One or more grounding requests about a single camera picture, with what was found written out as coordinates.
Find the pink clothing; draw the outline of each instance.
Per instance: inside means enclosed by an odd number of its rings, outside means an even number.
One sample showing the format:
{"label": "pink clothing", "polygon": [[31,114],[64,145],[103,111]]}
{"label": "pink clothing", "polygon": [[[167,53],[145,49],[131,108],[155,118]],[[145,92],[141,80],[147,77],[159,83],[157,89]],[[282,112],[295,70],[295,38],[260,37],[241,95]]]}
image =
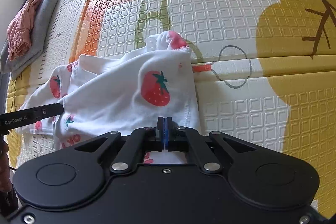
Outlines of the pink clothing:
{"label": "pink clothing", "polygon": [[42,0],[27,0],[7,29],[8,57],[13,61],[31,47],[30,31],[34,27],[36,9]]}

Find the foam mat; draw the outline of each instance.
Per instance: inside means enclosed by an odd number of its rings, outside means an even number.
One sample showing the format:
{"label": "foam mat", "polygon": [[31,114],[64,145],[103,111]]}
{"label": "foam mat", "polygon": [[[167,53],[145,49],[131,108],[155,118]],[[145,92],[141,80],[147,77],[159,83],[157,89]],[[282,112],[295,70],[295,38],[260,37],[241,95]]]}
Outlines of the foam mat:
{"label": "foam mat", "polygon": [[[192,49],[202,134],[219,130],[299,157],[320,175],[314,205],[336,212],[336,0],[60,0],[43,55],[11,82],[18,109],[53,68],[80,54],[118,58],[175,30]],[[13,166],[51,152],[7,140]]]}

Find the strawberry print shirt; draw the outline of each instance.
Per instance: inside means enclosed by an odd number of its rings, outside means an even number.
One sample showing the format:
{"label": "strawberry print shirt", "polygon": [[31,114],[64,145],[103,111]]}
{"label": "strawberry print shirt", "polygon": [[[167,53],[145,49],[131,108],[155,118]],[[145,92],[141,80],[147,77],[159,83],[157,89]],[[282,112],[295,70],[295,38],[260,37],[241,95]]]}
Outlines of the strawberry print shirt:
{"label": "strawberry print shirt", "polygon": [[120,59],[81,55],[55,68],[20,108],[61,103],[64,113],[16,131],[53,135],[60,149],[110,131],[155,127],[160,116],[199,130],[190,53],[179,34],[166,31]]}

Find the silver rivet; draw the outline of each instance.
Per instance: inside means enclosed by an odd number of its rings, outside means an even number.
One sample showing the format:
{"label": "silver rivet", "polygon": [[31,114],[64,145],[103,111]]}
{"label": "silver rivet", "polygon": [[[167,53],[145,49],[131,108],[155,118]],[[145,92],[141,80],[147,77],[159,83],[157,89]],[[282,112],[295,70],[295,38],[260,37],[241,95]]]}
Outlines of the silver rivet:
{"label": "silver rivet", "polygon": [[35,218],[31,215],[26,215],[23,217],[23,221],[27,224],[33,224],[35,222]]}
{"label": "silver rivet", "polygon": [[309,221],[310,221],[310,217],[309,216],[303,216],[303,217],[300,218],[299,223],[300,224],[308,224]]}
{"label": "silver rivet", "polygon": [[208,162],[204,165],[204,169],[207,171],[217,171],[221,166],[215,162]]}
{"label": "silver rivet", "polygon": [[124,162],[116,162],[112,165],[114,171],[123,171],[128,168],[128,164]]}
{"label": "silver rivet", "polygon": [[164,168],[164,169],[162,170],[162,172],[165,173],[165,174],[170,174],[172,171],[171,171],[171,169],[169,169],[169,168]]}

